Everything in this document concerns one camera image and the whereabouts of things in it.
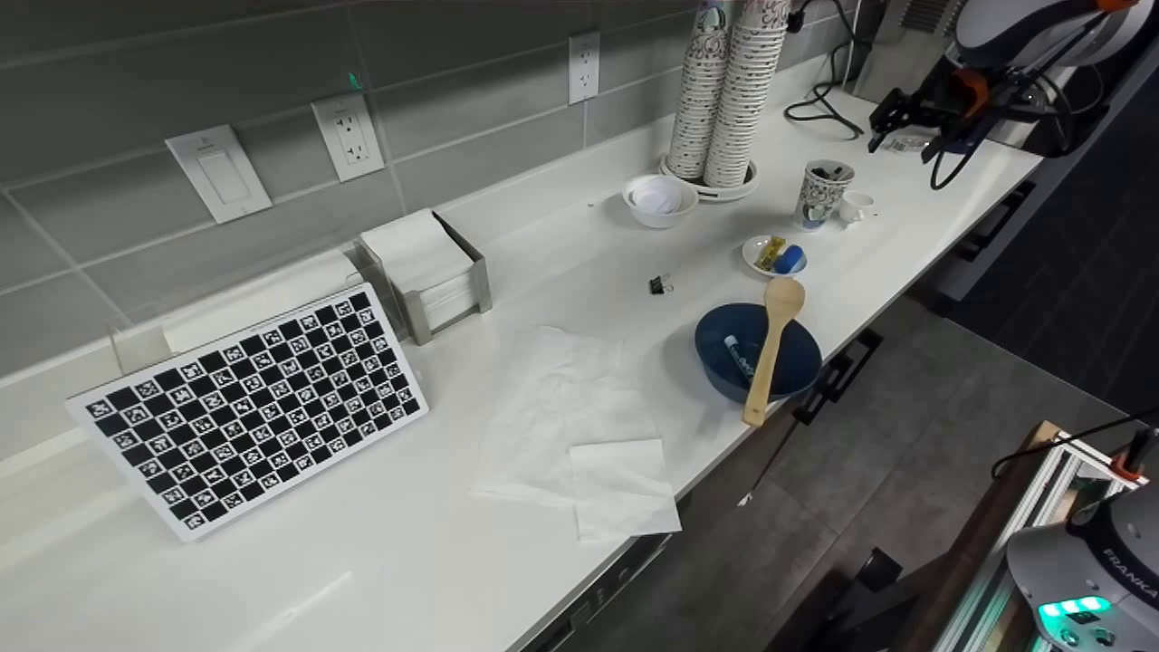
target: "tissue box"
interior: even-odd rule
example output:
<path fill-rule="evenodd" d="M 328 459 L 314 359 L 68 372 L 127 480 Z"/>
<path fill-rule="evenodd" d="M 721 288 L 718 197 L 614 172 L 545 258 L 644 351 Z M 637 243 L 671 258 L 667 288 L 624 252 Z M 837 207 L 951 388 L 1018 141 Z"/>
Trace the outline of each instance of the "tissue box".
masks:
<path fill-rule="evenodd" d="M 434 208 L 364 231 L 360 243 L 386 278 L 392 317 L 404 323 L 416 342 L 429 342 L 442 327 L 467 310 L 492 306 L 485 258 Z"/>

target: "black and white checkered board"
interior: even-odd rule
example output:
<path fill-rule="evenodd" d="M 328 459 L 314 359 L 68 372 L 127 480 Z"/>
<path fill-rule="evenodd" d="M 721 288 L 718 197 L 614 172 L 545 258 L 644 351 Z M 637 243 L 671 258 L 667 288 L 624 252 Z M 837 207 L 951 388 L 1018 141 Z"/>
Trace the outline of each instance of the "black and white checkered board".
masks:
<path fill-rule="evenodd" d="M 429 411 L 370 284 L 68 400 L 180 539 Z"/>

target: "gray floor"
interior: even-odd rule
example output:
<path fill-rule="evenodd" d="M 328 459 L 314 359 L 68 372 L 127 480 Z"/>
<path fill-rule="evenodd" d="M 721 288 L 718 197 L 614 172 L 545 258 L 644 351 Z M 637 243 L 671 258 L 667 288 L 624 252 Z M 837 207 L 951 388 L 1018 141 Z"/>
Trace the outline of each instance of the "gray floor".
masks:
<path fill-rule="evenodd" d="M 1038 418 L 1115 417 L 918 299 L 872 328 L 879 356 L 793 434 L 758 498 L 735 508 L 784 423 L 694 491 L 684 531 L 566 652 L 758 652 L 835 566 L 853 571 L 870 545 L 906 567 L 941 552 Z"/>

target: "blue bowl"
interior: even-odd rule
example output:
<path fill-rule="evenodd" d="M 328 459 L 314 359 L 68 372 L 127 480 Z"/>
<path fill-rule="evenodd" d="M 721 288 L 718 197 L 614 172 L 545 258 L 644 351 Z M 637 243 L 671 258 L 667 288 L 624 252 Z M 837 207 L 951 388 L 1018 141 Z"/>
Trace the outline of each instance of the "blue bowl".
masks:
<path fill-rule="evenodd" d="M 721 305 L 695 327 L 695 356 L 710 382 L 730 394 L 732 400 L 745 400 L 751 394 L 751 370 L 758 370 L 761 346 L 770 334 L 764 305 Z M 800 323 L 791 323 L 784 334 L 784 351 L 771 376 L 771 394 L 791 398 L 808 392 L 824 376 L 824 351 L 818 341 Z"/>

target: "white countertop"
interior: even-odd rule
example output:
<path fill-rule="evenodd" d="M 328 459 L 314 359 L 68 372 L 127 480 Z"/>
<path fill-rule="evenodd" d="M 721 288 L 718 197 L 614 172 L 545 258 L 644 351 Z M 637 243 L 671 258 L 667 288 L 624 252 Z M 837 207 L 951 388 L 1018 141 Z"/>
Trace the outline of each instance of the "white countertop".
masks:
<path fill-rule="evenodd" d="M 866 141 L 770 115 L 745 203 L 642 231 L 601 197 L 650 152 L 656 130 L 445 207 L 485 251 L 497 306 L 409 346 L 430 417 L 205 542 L 177 542 L 80 434 L 0 468 L 0 648 L 506 648 L 621 549 L 581 545 L 569 511 L 470 494 L 517 334 L 551 323 L 624 356 L 656 405 L 675 486 L 694 488 L 745 434 L 694 351 L 708 306 L 761 296 L 735 252 L 745 235 L 784 231 L 808 251 L 800 323 L 835 356 L 1038 167 L 986 143 L 958 185 L 931 190 L 918 152 L 870 154 Z M 877 219 L 796 231 L 800 170 L 818 154 L 860 170 Z M 652 273 L 675 288 L 650 296 Z"/>

